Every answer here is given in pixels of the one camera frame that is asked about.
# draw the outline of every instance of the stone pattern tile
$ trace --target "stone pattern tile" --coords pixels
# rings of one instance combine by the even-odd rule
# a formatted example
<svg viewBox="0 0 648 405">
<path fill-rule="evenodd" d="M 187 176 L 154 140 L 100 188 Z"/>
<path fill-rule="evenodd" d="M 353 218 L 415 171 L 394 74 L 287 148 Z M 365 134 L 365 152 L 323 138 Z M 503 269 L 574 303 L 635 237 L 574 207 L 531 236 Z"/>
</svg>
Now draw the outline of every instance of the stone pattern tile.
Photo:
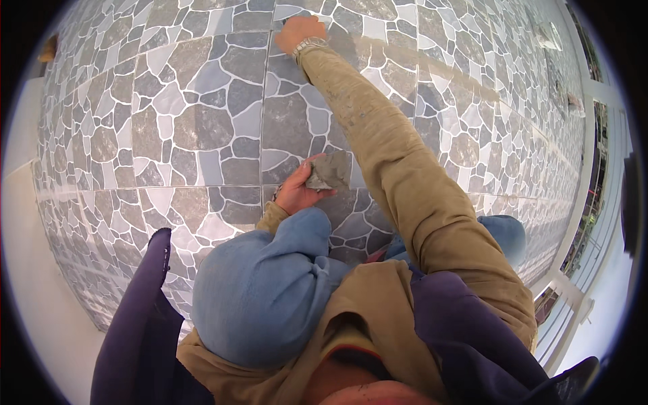
<svg viewBox="0 0 648 405">
<path fill-rule="evenodd" d="M 546 271 L 572 210 L 584 120 L 573 44 L 555 5 L 525 0 L 79 0 L 45 71 L 33 165 L 65 278 L 102 330 L 156 229 L 173 231 L 165 295 L 191 329 L 200 261 L 253 229 L 276 186 L 320 152 L 349 151 L 323 97 L 274 44 L 315 14 L 330 46 L 411 119 L 478 214 L 519 218 L 519 269 Z M 553 21 L 562 52 L 533 39 Z M 354 161 L 318 203 L 331 256 L 362 262 L 393 230 Z"/>
</svg>

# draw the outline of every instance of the khaki sleeve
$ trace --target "khaki sleeve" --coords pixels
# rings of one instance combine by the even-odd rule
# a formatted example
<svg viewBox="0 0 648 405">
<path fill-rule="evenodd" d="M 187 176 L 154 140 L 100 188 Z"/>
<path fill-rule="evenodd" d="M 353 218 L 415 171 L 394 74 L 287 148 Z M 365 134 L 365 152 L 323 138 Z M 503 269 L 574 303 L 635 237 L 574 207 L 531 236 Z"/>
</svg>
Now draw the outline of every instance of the khaki sleeve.
<svg viewBox="0 0 648 405">
<path fill-rule="evenodd" d="M 271 234 L 277 233 L 279 224 L 290 215 L 283 208 L 279 207 L 276 203 L 268 201 L 266 203 L 266 213 L 261 217 L 261 221 L 257 224 L 257 229 L 262 231 L 269 231 Z"/>
<path fill-rule="evenodd" d="M 408 118 L 333 50 L 307 48 L 297 62 L 333 111 L 412 261 L 424 273 L 458 274 L 533 351 L 531 292 Z"/>
</svg>

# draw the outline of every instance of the man's right hand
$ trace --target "man's right hand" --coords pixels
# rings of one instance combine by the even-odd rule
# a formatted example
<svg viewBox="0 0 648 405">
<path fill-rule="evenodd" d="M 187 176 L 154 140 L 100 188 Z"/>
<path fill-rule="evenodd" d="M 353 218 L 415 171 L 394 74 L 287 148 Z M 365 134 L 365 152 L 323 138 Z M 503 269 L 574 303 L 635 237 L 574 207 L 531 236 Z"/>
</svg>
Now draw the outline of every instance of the man's right hand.
<svg viewBox="0 0 648 405">
<path fill-rule="evenodd" d="M 288 55 L 303 40 L 310 37 L 326 39 L 326 27 L 320 23 L 317 16 L 294 16 L 288 18 L 281 32 L 275 36 L 277 46 Z"/>
</svg>

